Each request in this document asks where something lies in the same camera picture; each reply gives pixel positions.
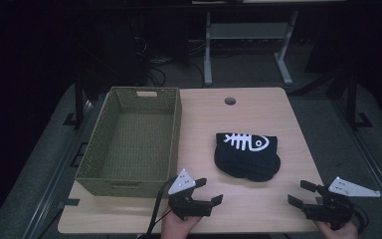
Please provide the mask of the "green woven basket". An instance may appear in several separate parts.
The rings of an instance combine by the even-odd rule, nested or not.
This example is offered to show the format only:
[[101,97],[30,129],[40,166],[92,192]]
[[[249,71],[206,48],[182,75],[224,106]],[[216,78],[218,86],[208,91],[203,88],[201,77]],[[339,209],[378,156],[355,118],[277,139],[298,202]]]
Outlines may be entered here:
[[177,173],[181,116],[177,88],[111,88],[76,181],[95,196],[154,198]]

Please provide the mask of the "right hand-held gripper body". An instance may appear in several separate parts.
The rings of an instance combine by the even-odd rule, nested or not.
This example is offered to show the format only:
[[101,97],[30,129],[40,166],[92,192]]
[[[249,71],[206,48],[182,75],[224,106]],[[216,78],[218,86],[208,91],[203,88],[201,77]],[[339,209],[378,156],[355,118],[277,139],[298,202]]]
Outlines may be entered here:
[[340,229],[353,216],[358,220],[358,231],[363,231],[369,224],[367,213],[358,205],[352,203],[350,197],[380,197],[378,190],[336,177],[330,185],[317,185],[321,195],[320,204],[305,204],[301,211],[308,220],[329,223],[332,230]]

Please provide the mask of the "white metal desk frame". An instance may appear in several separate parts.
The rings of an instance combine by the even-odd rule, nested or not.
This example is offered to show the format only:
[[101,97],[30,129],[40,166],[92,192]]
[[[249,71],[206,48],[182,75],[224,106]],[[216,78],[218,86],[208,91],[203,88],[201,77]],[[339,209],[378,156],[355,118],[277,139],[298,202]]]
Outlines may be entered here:
[[287,22],[274,23],[214,23],[211,13],[206,14],[205,24],[205,52],[204,52],[204,85],[211,86],[211,41],[212,40],[282,40],[280,50],[274,53],[275,61],[287,86],[292,84],[292,79],[287,69],[285,56],[298,16],[293,11]]

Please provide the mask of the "person's left hand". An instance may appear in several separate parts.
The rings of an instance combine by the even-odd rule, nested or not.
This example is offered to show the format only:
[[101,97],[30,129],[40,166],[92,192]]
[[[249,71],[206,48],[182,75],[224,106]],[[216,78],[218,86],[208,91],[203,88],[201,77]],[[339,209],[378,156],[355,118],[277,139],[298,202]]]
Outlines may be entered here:
[[201,221],[201,217],[180,219],[167,207],[162,218],[160,239],[186,239],[190,231]]

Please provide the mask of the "black fishbone print shirt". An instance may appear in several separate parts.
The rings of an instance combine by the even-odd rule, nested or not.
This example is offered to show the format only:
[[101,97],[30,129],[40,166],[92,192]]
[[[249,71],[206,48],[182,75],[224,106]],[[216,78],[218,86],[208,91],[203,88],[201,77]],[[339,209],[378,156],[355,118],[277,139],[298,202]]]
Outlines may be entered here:
[[257,134],[216,134],[216,166],[223,172],[255,182],[271,180],[281,168],[278,138]]

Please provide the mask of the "metal floor rail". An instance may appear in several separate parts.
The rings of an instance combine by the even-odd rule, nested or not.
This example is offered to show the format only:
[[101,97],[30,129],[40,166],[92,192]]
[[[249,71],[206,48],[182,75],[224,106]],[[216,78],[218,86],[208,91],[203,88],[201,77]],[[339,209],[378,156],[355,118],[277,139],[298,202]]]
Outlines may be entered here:
[[74,150],[78,148],[82,127],[76,126],[76,120],[75,103],[60,101],[32,153],[32,159],[25,166],[28,181],[39,189],[22,239],[38,239],[43,231],[66,169],[73,160]]
[[348,131],[349,136],[354,141],[358,151],[362,155],[363,161],[366,164],[366,168],[369,171],[372,179],[378,187],[378,190],[381,193],[382,197],[382,170],[379,168],[379,165],[376,162],[375,157],[373,156],[371,150],[368,148],[365,140],[359,133],[359,129],[363,127],[362,122],[352,123],[346,116],[346,109],[340,101],[332,101],[331,105],[333,106],[336,114],[341,119],[345,129]]

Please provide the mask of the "person's right hand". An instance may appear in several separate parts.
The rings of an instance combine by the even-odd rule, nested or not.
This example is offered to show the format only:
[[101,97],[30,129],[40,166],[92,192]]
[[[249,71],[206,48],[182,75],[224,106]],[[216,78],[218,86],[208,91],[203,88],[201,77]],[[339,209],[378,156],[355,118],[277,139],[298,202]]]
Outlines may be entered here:
[[345,223],[340,229],[332,230],[329,223],[314,221],[315,226],[326,239],[358,239],[356,226],[352,222]]

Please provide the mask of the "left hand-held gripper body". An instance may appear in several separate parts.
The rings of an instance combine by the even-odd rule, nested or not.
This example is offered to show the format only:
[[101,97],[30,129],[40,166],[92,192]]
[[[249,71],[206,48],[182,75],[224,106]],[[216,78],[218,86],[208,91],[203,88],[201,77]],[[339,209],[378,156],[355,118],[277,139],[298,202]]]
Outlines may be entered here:
[[195,181],[186,169],[182,169],[168,189],[168,205],[180,219],[210,216],[211,201],[195,200],[192,195]]

